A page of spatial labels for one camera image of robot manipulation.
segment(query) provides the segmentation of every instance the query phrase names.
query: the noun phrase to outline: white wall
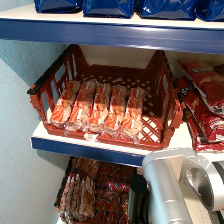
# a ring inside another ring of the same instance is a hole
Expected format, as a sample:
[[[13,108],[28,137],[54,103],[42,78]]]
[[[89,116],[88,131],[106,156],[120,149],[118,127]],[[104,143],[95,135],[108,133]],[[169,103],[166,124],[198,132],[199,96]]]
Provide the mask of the white wall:
[[[0,11],[32,3],[1,0]],[[68,156],[31,148],[39,123],[26,91],[65,45],[0,40],[0,224],[54,224]]]

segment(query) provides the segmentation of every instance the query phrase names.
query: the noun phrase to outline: stainless steel surface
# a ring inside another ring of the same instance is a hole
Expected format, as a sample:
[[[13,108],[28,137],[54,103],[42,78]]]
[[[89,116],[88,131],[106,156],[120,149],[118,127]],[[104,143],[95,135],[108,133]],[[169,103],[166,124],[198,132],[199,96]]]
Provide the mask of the stainless steel surface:
[[[205,157],[198,156],[190,148],[153,152],[148,154],[142,162],[145,177],[152,175],[150,171],[152,163],[160,160],[167,160],[172,165],[176,179],[167,179],[167,181],[180,180],[194,189],[202,204],[210,211],[224,209],[224,161],[213,164]],[[159,170],[160,168],[153,174],[154,178],[162,175]],[[153,184],[155,180],[150,178],[150,181],[152,182],[150,184]],[[160,179],[160,184],[167,183]]]
[[[153,224],[192,223],[169,160],[150,162],[143,176],[151,188],[148,220]]]

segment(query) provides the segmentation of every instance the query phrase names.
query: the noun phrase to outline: red plastic crate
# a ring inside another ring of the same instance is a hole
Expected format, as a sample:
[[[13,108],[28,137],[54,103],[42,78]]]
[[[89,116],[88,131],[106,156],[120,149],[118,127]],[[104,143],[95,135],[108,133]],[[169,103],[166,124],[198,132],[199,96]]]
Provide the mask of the red plastic crate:
[[[65,72],[56,80],[59,70]],[[168,147],[176,128],[182,123],[185,106],[175,89],[173,75],[164,51],[156,51],[145,69],[109,65],[89,65],[78,45],[70,45],[52,66],[28,90],[34,109],[38,109],[44,127],[49,134],[64,136],[64,130],[47,123],[42,94],[45,93],[51,112],[56,102],[53,99],[52,83],[59,98],[64,84],[76,79],[87,81],[96,79],[102,83],[123,85],[127,88],[141,87],[147,91],[143,104],[142,124],[139,146],[129,139],[114,139],[98,136],[102,143],[145,150],[159,150]],[[70,132],[67,137],[84,139],[83,132]]]

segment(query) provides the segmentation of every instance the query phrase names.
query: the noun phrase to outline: crate handle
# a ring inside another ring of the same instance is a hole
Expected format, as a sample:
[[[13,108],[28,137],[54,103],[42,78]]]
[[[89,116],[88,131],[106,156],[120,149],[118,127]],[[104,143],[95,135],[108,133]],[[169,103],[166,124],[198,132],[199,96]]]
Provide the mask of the crate handle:
[[[29,95],[36,95],[39,89],[44,85],[52,73],[61,65],[66,56],[73,49],[73,45],[69,45],[63,53],[57,58],[57,60],[45,71],[45,73],[35,82],[35,84],[27,91]]]

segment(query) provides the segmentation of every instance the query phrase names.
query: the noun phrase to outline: plastic wrap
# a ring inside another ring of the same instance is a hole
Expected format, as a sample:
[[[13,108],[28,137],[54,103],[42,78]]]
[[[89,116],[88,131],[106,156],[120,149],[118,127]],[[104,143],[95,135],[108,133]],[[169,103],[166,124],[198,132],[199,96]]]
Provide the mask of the plastic wrap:
[[[50,119],[55,127],[62,128],[68,121],[79,89],[80,82],[78,81],[68,81],[65,84],[65,89],[55,105],[55,109]]]
[[[81,10],[82,0],[34,0],[37,12],[63,13]]]
[[[180,63],[209,110],[224,118],[224,77],[202,62]]]
[[[136,0],[83,0],[83,13],[92,17],[130,18]]]
[[[198,0],[139,0],[142,18],[195,20]]]
[[[116,136],[124,119],[126,108],[127,88],[116,85],[112,90],[110,100],[109,115],[104,125],[104,133],[111,136]]]
[[[199,0],[197,16],[204,21],[224,21],[224,1],[223,0]]]
[[[200,129],[199,125],[197,124],[195,118],[193,117],[190,111],[188,111],[187,125],[188,125],[188,129],[190,131],[191,138],[192,138],[192,146],[195,151],[197,152],[219,151],[220,152],[224,150],[223,142],[209,142],[206,139],[206,136]]]
[[[87,128],[92,132],[101,134],[103,131],[103,125],[108,116],[111,90],[110,84],[97,83],[93,112]]]
[[[69,131],[81,131],[89,123],[95,89],[95,81],[87,81],[81,85],[71,116],[66,125],[65,135]]]
[[[131,89],[121,127],[121,134],[126,138],[132,139],[134,144],[139,143],[138,134],[142,130],[141,114],[144,97],[145,90],[140,87]]]
[[[192,112],[207,141],[219,142],[224,140],[224,119],[212,113],[203,102],[193,82],[187,78],[176,80],[181,90],[183,100]]]

